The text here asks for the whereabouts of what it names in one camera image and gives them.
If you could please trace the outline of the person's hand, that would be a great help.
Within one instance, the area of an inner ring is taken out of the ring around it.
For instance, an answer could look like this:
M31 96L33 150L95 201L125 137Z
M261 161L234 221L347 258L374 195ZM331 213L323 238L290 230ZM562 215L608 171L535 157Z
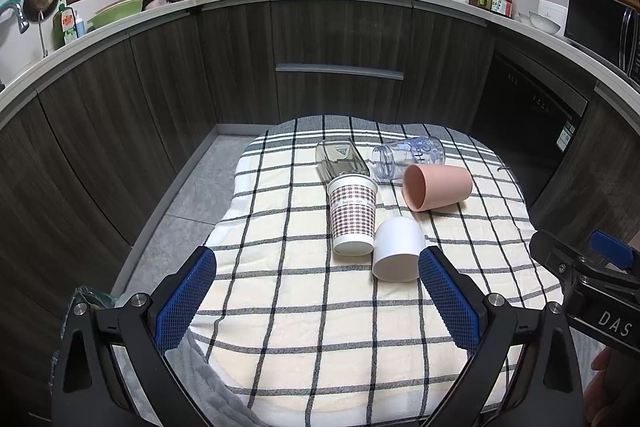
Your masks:
M592 361L584 393L586 426L639 425L639 360L610 347Z

